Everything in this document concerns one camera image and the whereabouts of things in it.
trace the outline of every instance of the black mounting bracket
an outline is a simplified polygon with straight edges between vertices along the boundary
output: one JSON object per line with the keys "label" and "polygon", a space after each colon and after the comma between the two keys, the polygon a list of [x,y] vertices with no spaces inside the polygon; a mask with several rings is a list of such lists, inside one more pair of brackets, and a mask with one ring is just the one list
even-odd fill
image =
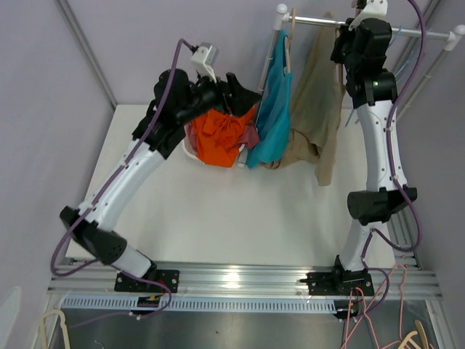
{"label": "black mounting bracket", "polygon": [[[179,285],[179,270],[164,270],[156,269],[156,267],[154,267],[151,268],[143,278],[163,284],[171,290],[171,293],[177,293]],[[166,293],[166,291],[159,286],[135,281],[133,278],[130,278],[123,273],[118,273],[116,275],[115,292]]]}
{"label": "black mounting bracket", "polygon": [[355,296],[355,287],[362,289],[365,296],[375,294],[373,282],[368,270],[350,271],[344,270],[339,256],[331,271],[309,272],[307,278],[300,280],[308,285],[310,296]]}

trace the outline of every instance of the white basket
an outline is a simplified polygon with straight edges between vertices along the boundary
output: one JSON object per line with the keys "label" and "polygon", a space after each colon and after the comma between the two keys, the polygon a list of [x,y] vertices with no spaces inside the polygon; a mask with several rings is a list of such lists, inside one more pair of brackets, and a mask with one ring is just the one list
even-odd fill
{"label": "white basket", "polygon": [[[243,151],[243,149],[246,147],[245,144],[242,144],[240,147],[239,147],[239,155],[236,157],[235,159],[235,163],[237,164],[238,162],[238,159],[239,159],[239,156],[240,156],[240,153]],[[182,149],[184,151],[184,153],[186,154],[186,156],[189,158],[189,159],[192,159],[194,161],[196,161],[197,163],[199,164],[204,164],[203,161],[201,161],[197,155],[195,154],[195,151],[192,149],[192,146],[190,145],[190,142],[188,140],[187,137],[184,138],[184,140],[182,141]]]}

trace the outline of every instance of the white table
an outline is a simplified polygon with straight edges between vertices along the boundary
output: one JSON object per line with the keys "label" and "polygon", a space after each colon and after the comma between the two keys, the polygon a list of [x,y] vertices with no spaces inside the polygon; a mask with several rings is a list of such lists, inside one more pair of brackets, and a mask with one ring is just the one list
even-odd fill
{"label": "white table", "polygon": [[[116,108],[88,195],[118,163],[146,108]],[[155,261],[333,265],[352,220],[347,194],[364,189],[366,180],[363,134],[353,122],[344,128],[346,112],[331,186],[318,187],[312,164],[223,169],[197,164],[178,146],[138,190],[115,231]],[[66,256],[90,257],[74,241]],[[389,268],[394,262],[376,237],[368,264]]]}

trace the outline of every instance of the clothing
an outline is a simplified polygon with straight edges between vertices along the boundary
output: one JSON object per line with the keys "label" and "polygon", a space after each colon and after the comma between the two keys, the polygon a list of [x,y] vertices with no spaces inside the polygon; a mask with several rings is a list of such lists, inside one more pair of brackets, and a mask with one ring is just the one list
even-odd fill
{"label": "clothing", "polygon": [[286,152],[281,160],[266,165],[276,169],[301,160],[318,164],[315,175],[319,185],[331,184],[345,93],[336,79],[336,65],[329,59],[335,39],[333,28],[319,30],[291,101]]}
{"label": "clothing", "polygon": [[268,96],[262,101],[256,122],[260,143],[248,152],[246,164],[250,168],[281,159],[288,144],[292,74],[285,72],[285,37],[286,32],[281,31],[268,68]]}
{"label": "clothing", "polygon": [[260,141],[251,121],[254,114],[255,108],[241,117],[211,109],[192,121],[186,135],[197,157],[208,165],[231,167],[242,144],[253,148]]}

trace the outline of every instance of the red cloth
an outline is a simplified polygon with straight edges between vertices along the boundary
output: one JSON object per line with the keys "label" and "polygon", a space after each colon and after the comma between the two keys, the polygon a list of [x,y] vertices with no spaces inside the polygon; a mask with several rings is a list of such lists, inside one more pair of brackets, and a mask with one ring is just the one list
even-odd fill
{"label": "red cloth", "polygon": [[197,157],[208,165],[231,167],[245,144],[253,148],[259,141],[252,118],[255,108],[241,117],[211,109],[187,126],[187,137]]}

